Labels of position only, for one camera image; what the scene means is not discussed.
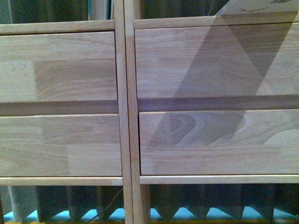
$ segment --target wire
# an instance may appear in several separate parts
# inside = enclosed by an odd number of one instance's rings
[[[210,10],[209,10],[209,12],[208,12],[208,16],[209,15],[211,15],[211,12],[212,12],[212,9],[214,8],[214,5],[215,5],[215,0],[213,0],[213,2],[212,2],[212,5],[211,5],[211,7],[210,7]]]
[[[103,211],[101,211],[100,213],[98,213],[97,215],[95,215],[94,217],[92,217],[86,224],[90,224],[91,221],[93,221],[96,217],[98,217],[99,215],[103,214],[104,211],[106,211],[107,209],[110,208],[110,206],[113,204],[113,202],[116,200],[117,196],[123,191],[123,188],[120,189],[112,198],[111,202],[109,203],[109,205],[107,205],[106,208],[103,209]]]

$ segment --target curtain fold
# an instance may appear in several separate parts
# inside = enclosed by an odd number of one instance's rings
[[[144,18],[215,15],[229,0],[144,0]]]
[[[14,221],[22,222],[36,210],[34,186],[9,186],[9,195],[14,213]]]
[[[88,20],[88,0],[10,0],[12,23]]]
[[[7,186],[0,186],[0,201],[2,204],[2,213],[6,215],[7,213],[11,212],[11,200],[9,195],[9,190]]]
[[[181,207],[197,219],[205,219],[210,208],[217,208],[241,220],[246,206],[263,219],[273,221],[274,209],[299,214],[299,184],[190,184],[151,185],[151,207],[170,220]]]
[[[37,210],[39,222],[46,222],[63,211],[69,211],[72,222],[96,209],[105,222],[124,207],[121,186],[0,186],[2,215],[13,211],[14,220],[24,219]],[[211,208],[241,220],[249,206],[263,219],[273,220],[274,209],[299,214],[299,184],[190,184],[151,185],[151,208],[162,219],[171,220],[181,207],[197,219],[205,219]]]
[[[124,208],[122,193],[116,196],[121,189],[121,186],[97,187],[97,213],[102,222],[106,222],[117,209]]]

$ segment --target wooden drawer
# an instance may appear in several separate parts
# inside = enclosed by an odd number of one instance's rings
[[[0,176],[120,176],[119,117],[0,117]]]
[[[299,23],[136,30],[137,95],[299,95]]]
[[[299,173],[299,110],[139,117],[142,175]]]
[[[114,32],[0,36],[0,103],[116,100]]]

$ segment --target shelf edge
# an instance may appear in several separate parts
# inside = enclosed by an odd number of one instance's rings
[[[134,20],[134,29],[186,28],[285,22],[299,22],[299,13],[290,12]]]
[[[114,31],[114,20],[1,24],[0,35]]]
[[[299,175],[140,176],[140,184],[299,183]]]
[[[0,185],[122,186],[122,177],[0,177]]]

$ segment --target wood grain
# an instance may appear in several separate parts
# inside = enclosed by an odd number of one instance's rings
[[[142,175],[298,174],[299,110],[144,112]]]
[[[115,49],[117,68],[117,90],[120,116],[121,138],[121,169],[123,177],[123,196],[126,211],[125,221],[133,224],[133,195],[131,181],[130,142],[128,124],[128,94],[127,94],[127,69],[126,69],[126,43],[124,2],[117,0],[115,10]]]
[[[0,177],[4,186],[122,186],[122,177]]]
[[[138,98],[299,94],[299,23],[136,30]]]
[[[114,32],[0,36],[0,102],[116,100]]]
[[[140,176],[141,184],[299,183],[299,175]]]
[[[0,176],[120,176],[119,119],[107,115],[0,118]]]
[[[118,113],[117,100],[71,102],[2,103],[0,116]]]
[[[297,109],[299,96],[139,99],[139,112]]]
[[[299,22],[298,12],[134,20],[134,29]]]
[[[1,24],[0,35],[57,34],[114,30],[114,20]]]
[[[127,85],[128,85],[128,119],[131,155],[131,175],[133,212],[135,224],[148,223],[148,214],[143,209],[144,196],[140,186],[140,157],[139,157],[139,130],[138,108],[135,70],[135,32],[133,26],[135,0],[125,0],[125,35],[126,35],[126,62],[127,62]]]

